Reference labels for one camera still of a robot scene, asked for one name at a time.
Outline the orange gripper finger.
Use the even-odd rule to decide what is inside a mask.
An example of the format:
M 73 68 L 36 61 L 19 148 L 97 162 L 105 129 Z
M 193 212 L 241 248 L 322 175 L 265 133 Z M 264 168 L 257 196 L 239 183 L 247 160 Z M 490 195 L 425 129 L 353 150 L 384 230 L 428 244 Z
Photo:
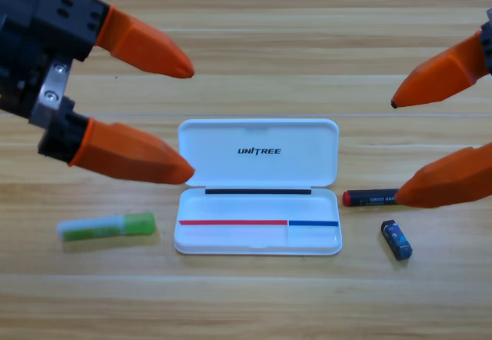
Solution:
M 74 106 L 69 98 L 37 105 L 37 126 L 45 130 L 39 154 L 136 182 L 180 185 L 194 174 L 194 168 L 159 137 L 79 115 Z
M 400 187 L 399 205 L 438 208 L 491 195 L 491 144 L 467 147 L 425 165 Z
M 393 108 L 441 102 L 491 74 L 491 10 L 480 30 L 418 65 L 391 99 Z

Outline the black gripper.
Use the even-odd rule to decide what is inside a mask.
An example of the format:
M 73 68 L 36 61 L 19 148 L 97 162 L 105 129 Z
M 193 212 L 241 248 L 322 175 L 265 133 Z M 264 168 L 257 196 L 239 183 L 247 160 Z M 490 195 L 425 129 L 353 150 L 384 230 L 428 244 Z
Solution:
M 1 0 L 1 110 L 47 128 L 62 106 L 72 59 L 84 61 L 95 46 L 143 72 L 194 75 L 169 36 L 102 0 Z

